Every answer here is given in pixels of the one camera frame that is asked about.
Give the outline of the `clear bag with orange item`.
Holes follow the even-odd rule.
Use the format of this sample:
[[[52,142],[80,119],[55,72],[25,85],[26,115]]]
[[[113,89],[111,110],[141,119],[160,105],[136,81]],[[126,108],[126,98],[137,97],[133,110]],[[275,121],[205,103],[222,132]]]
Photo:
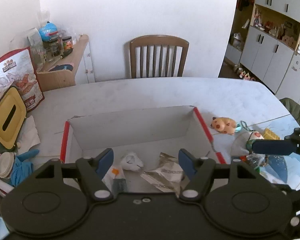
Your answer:
[[[125,174],[120,165],[111,166],[102,181],[114,197],[120,193],[128,192]]]

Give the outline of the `green patterned pouch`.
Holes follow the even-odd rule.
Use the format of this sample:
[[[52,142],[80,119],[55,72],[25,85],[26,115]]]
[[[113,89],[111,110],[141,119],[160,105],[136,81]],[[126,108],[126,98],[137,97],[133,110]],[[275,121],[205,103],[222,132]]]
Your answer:
[[[258,131],[243,132],[239,134],[230,148],[231,159],[239,159],[255,170],[267,164],[265,154],[255,153],[252,145],[256,140],[263,140],[264,137]]]

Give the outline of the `silver foil packet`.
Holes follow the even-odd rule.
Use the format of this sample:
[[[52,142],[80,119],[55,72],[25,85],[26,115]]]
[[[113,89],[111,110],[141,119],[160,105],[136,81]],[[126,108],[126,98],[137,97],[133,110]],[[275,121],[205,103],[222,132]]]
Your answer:
[[[158,167],[140,176],[161,192],[174,192],[177,197],[181,191],[181,181],[185,178],[178,159],[163,152],[160,153]]]

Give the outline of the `small white round object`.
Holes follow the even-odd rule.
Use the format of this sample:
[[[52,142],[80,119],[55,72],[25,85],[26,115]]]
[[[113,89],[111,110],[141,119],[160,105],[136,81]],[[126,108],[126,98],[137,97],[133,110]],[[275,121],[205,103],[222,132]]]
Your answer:
[[[135,152],[129,152],[121,158],[121,167],[123,170],[139,172],[144,164]]]

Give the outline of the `yellow spotted plush toy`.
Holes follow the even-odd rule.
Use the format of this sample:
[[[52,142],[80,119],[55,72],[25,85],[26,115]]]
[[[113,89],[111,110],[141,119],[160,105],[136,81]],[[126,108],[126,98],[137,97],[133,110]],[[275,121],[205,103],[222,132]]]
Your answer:
[[[211,128],[222,134],[234,135],[237,127],[235,120],[225,117],[213,117]]]

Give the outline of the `green upholstered chair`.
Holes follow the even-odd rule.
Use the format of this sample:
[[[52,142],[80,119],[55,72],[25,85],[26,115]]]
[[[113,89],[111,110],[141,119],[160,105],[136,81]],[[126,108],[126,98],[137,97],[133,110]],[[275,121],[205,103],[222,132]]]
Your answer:
[[[285,106],[300,126],[300,105],[290,98],[282,98],[280,102]]]

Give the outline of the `red and white cardboard box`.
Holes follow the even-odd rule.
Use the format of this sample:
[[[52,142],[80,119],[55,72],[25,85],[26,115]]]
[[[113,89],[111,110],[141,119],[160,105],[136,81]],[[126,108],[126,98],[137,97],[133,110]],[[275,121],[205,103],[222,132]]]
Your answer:
[[[65,122],[60,159],[74,162],[112,148],[115,159],[135,152],[153,167],[161,152],[177,156],[181,148],[195,157],[224,164],[199,109],[173,106],[76,116]]]

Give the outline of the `blue rubber glove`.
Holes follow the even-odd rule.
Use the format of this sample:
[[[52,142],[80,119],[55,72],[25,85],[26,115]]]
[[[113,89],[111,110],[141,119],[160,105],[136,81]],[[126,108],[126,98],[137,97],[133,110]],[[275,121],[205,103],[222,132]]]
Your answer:
[[[28,159],[39,154],[38,149],[29,150],[15,157],[11,173],[11,185],[13,187],[21,184],[33,172],[33,163]]]

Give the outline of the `white crumpled tissue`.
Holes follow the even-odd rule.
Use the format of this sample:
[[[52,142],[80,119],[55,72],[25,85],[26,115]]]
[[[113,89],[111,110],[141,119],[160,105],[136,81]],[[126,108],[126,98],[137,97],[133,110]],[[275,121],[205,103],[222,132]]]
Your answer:
[[[33,116],[25,119],[17,138],[19,152],[27,152],[31,147],[40,144],[40,139]]]

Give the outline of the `yellow lid tissue box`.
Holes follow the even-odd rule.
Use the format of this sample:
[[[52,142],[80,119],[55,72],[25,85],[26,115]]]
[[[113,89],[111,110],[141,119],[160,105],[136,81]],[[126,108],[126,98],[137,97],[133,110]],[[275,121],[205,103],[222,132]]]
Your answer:
[[[18,90],[14,86],[0,87],[0,153],[14,150],[26,113]]]

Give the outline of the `wooden side cabinet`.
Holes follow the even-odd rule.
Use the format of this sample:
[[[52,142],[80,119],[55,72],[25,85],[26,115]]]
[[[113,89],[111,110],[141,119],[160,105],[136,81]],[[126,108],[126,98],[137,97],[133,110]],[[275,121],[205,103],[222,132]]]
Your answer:
[[[55,57],[46,62],[37,77],[42,91],[94,83],[95,76],[90,53],[89,37],[81,35],[72,53],[65,58]]]

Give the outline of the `white kitchen cabinets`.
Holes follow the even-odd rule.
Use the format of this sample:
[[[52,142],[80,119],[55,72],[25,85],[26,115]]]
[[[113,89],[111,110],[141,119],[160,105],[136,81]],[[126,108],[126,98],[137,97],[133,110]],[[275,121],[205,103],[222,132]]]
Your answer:
[[[300,0],[237,0],[225,60],[241,79],[300,103]]]

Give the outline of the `red pet food bag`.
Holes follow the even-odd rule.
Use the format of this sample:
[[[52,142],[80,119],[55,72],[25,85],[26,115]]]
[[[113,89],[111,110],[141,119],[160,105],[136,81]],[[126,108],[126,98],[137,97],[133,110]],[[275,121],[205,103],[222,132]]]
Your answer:
[[[16,49],[0,57],[0,86],[8,84],[16,87],[27,112],[36,109],[44,100],[30,47]]]

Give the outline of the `orange label jar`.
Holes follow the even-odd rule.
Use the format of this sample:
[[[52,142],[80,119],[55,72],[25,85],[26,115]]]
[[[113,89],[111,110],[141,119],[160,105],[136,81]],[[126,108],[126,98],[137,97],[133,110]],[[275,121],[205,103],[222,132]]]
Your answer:
[[[62,38],[64,51],[70,50],[73,48],[73,42],[71,36],[66,36]]]

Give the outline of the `brown wooden chair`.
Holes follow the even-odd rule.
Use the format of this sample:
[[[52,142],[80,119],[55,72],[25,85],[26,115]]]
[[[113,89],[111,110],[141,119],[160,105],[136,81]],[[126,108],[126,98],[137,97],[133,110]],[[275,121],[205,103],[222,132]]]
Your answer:
[[[182,77],[189,42],[169,35],[145,35],[129,43],[131,78]]]

